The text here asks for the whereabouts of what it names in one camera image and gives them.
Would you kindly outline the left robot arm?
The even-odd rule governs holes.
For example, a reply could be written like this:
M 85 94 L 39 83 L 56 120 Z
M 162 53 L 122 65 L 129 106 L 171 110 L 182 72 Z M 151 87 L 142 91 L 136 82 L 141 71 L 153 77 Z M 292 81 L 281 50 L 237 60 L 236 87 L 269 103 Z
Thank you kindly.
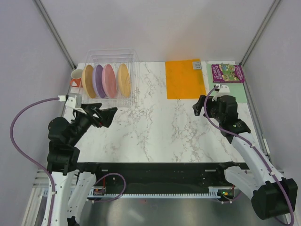
M 73 110 L 73 119 L 54 118 L 48 125 L 49 153 L 47 174 L 49 178 L 48 199 L 44 214 L 44 226 L 77 226 L 88 193 L 93 185 L 103 181 L 103 173 L 97 169 L 82 171 L 80 184 L 70 192 L 74 173 L 78 168 L 80 150 L 76 144 L 87 130 L 108 128 L 117 107 L 101 109 L 101 104 L 82 104 Z

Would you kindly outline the purple plate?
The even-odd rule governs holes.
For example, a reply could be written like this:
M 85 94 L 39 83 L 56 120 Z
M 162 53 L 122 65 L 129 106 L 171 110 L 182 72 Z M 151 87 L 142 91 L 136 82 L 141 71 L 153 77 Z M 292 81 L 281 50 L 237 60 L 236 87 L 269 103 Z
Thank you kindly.
M 106 94 L 103 89 L 102 72 L 103 72 L 103 67 L 101 65 L 96 65 L 94 67 L 93 74 L 92 74 L 92 83 L 96 95 L 100 98 L 105 98 Z

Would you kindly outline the clear wire dish rack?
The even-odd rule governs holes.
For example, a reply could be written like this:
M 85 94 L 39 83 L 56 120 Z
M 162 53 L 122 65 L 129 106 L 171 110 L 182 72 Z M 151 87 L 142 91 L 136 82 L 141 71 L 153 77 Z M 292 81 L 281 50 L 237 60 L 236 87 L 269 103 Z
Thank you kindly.
M 130 107 L 135 100 L 138 64 L 132 48 L 89 50 L 79 88 L 82 103 Z

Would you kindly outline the pink plate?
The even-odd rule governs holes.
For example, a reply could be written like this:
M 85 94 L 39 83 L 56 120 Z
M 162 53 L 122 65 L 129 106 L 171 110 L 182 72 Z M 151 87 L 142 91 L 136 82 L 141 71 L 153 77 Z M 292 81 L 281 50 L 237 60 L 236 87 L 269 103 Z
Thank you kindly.
M 106 64 L 102 72 L 103 89 L 108 98 L 115 98 L 117 95 L 117 83 L 114 70 L 110 64 Z

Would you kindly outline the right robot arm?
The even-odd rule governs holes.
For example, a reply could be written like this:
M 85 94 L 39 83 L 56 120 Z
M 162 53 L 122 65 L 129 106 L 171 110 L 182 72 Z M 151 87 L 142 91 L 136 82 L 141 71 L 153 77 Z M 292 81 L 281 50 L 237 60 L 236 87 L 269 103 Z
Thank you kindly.
M 289 214 L 294 224 L 298 186 L 292 178 L 285 178 L 259 150 L 251 130 L 238 117 L 238 104 L 235 97 L 225 95 L 214 99 L 213 96 L 201 95 L 193 105 L 194 114 L 204 116 L 210 121 L 215 119 L 215 128 L 240 153 L 252 175 L 233 162 L 228 162 L 215 174 L 216 182 L 235 185 L 251 201 L 256 215 L 262 219 L 277 218 Z

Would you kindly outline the yellow plate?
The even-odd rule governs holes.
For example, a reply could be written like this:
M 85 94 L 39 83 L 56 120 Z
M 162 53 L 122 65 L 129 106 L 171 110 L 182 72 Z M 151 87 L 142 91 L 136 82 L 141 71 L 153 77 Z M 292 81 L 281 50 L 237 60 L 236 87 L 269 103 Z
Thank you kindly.
M 128 68 L 125 64 L 121 64 L 118 69 L 118 85 L 121 94 L 129 98 L 131 93 L 131 82 Z
M 83 69 L 81 78 L 82 87 L 89 98 L 96 97 L 96 93 L 93 87 L 93 70 L 94 68 L 92 65 L 86 65 Z

